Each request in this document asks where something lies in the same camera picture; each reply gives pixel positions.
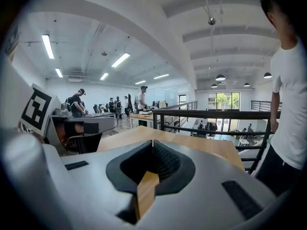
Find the hand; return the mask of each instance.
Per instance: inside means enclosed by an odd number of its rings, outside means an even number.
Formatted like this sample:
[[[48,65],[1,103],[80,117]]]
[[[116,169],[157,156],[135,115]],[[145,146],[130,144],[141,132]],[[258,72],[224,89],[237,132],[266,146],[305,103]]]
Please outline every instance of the hand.
[[[275,133],[278,129],[279,123],[275,120],[271,120],[271,130]]]

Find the gray device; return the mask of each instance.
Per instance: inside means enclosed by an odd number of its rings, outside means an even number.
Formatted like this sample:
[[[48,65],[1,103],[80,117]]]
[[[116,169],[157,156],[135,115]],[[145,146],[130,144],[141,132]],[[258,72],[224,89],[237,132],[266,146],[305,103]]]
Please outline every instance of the gray device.
[[[280,203],[227,160],[168,142],[60,157],[31,135],[1,134],[10,182],[52,229],[257,229]],[[139,219],[137,185],[146,171],[160,184]]]

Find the white t-shirt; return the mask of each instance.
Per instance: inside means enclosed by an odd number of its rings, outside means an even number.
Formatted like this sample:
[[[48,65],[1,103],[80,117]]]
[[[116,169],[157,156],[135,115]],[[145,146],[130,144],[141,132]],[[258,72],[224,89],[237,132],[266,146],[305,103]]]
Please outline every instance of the white t-shirt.
[[[301,170],[307,157],[307,61],[302,43],[280,48],[271,59],[271,70],[273,92],[283,90],[279,126],[271,145],[282,160]]]
[[[145,108],[144,105],[141,105],[139,100],[142,100],[142,102],[145,103],[145,94],[143,94],[142,92],[140,92],[139,95],[138,95],[138,109]]]

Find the table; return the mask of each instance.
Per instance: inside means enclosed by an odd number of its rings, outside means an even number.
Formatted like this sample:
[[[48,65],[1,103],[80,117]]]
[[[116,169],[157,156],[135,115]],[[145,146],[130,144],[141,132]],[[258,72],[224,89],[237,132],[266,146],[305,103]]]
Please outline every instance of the table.
[[[173,142],[188,148],[199,149],[204,152],[215,154],[227,159],[233,165],[239,167],[242,171],[245,171],[239,154],[231,141],[209,140],[198,137],[184,136],[144,126],[139,126],[137,128],[101,139],[97,151],[105,151],[139,141],[154,139]],[[151,172],[146,172],[141,183],[138,185],[140,216],[142,216],[154,202],[154,188],[158,184],[158,175]]]
[[[153,114],[131,114],[130,115],[130,127],[133,128],[133,120],[142,120],[142,121],[147,121],[150,123],[150,126],[154,126],[154,115]],[[160,125],[160,115],[157,116],[157,121],[158,121],[158,129]]]
[[[248,146],[248,145],[249,145],[248,140],[246,140],[246,139],[239,139],[239,146],[245,147],[245,146]]]
[[[92,118],[92,117],[115,117],[115,113],[107,112],[107,113],[97,113],[97,114],[89,114],[85,115],[84,117]]]

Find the black pendant lamp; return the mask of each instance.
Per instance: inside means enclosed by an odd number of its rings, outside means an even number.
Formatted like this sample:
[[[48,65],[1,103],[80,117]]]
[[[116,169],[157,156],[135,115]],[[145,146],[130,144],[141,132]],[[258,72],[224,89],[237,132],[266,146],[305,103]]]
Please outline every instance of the black pendant lamp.
[[[224,75],[219,74],[219,75],[216,76],[216,79],[215,79],[215,80],[217,80],[217,81],[223,81],[223,80],[225,80],[225,79],[226,79],[226,78],[225,78]]]
[[[272,74],[270,74],[269,72],[266,72],[265,74],[264,74],[264,78],[265,79],[270,79],[272,77]]]

